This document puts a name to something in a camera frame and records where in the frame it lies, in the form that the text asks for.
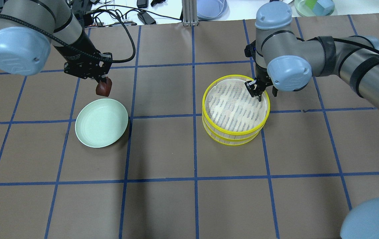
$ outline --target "metal bracket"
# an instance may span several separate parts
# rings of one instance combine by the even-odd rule
[[[198,26],[197,0],[182,0],[184,26]]]

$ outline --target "black band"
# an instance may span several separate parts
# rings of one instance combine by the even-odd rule
[[[336,49],[334,39],[332,37],[316,37],[324,49],[325,63],[320,76],[329,76],[335,69],[337,63]]]
[[[351,52],[349,52],[343,59],[342,59],[342,61],[340,62],[340,65],[339,65],[339,67],[338,67],[338,77],[340,77],[341,78],[341,76],[340,76],[340,71],[341,71],[341,67],[343,66],[343,63],[346,61],[346,59],[348,59],[349,58],[349,56],[351,56],[353,53],[355,53],[355,52],[357,52],[358,50],[361,50],[362,49],[362,47],[358,47],[358,48],[355,48],[354,50],[352,50]]]
[[[353,71],[349,85],[360,97],[362,97],[362,95],[359,93],[359,84],[365,74],[376,65],[379,65],[379,55],[371,56],[369,59],[366,59]]]
[[[368,38],[366,38],[366,37],[363,37],[363,36],[350,36],[350,38],[362,38],[362,39],[365,39],[367,42],[369,42],[369,44],[371,44],[371,47],[374,47],[374,44]]]
[[[42,3],[39,0],[30,0],[30,1],[37,3],[40,6],[44,7],[52,15],[52,17],[54,18],[54,21],[56,22],[55,14],[52,12],[52,10],[48,6],[46,6],[46,4]]]
[[[70,17],[68,18],[68,20],[62,26],[55,29],[54,33],[57,33],[59,31],[65,29],[70,24],[71,20],[73,20],[73,13],[72,12],[70,13]]]
[[[263,49],[263,45],[265,45],[265,42],[266,42],[267,40],[269,40],[269,38],[271,38],[271,37],[273,37],[273,36],[275,36],[275,35],[278,35],[278,34],[280,34],[280,33],[285,33],[285,32],[287,32],[287,33],[291,33],[291,34],[294,35],[294,33],[293,33],[292,31],[289,31],[289,30],[280,30],[280,31],[274,32],[274,33],[272,33],[271,35],[269,35],[267,38],[265,38],[265,39],[263,40],[263,42],[262,42],[262,46],[260,47],[260,50]]]

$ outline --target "power adapter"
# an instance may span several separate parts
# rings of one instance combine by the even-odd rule
[[[154,18],[152,18],[148,12],[141,11],[138,13],[138,18],[143,22],[145,25],[151,25],[151,24],[157,24]]]
[[[136,6],[138,6],[139,9],[146,9],[148,7],[148,0],[138,0]]]

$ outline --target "blue block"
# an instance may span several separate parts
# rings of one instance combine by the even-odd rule
[[[312,9],[312,12],[317,16],[326,16],[333,10],[334,2],[332,0],[318,0]]]

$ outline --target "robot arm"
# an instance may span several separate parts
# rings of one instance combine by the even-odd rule
[[[312,76],[335,74],[379,109],[379,41],[374,37],[297,39],[291,8],[283,2],[263,5],[256,17],[256,41],[245,49],[256,61],[256,78],[246,86],[252,97],[268,86],[299,91]]]
[[[46,35],[53,35],[57,41]],[[112,82],[106,76],[111,64],[130,61],[135,55],[113,61],[111,53],[100,53],[64,0],[9,0],[5,3],[0,15],[1,70],[22,75],[39,73],[49,55],[50,43],[66,60],[64,72],[96,80],[96,93],[103,96],[108,96],[111,90]]]

